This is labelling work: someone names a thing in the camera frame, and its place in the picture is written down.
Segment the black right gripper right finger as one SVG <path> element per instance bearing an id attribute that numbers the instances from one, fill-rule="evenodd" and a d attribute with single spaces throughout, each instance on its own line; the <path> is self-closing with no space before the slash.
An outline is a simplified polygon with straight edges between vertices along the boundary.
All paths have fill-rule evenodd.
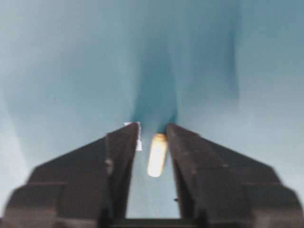
<path id="1" fill-rule="evenodd" d="M 301 228 L 296 193 L 260 161 L 170 123 L 180 216 L 200 228 Z"/>

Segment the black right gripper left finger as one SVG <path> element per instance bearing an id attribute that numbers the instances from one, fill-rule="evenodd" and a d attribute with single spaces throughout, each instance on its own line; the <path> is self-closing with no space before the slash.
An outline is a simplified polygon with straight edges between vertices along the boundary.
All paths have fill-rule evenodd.
<path id="1" fill-rule="evenodd" d="M 37 166 L 6 205 L 3 228 L 105 228 L 126 217 L 139 126 Z"/>

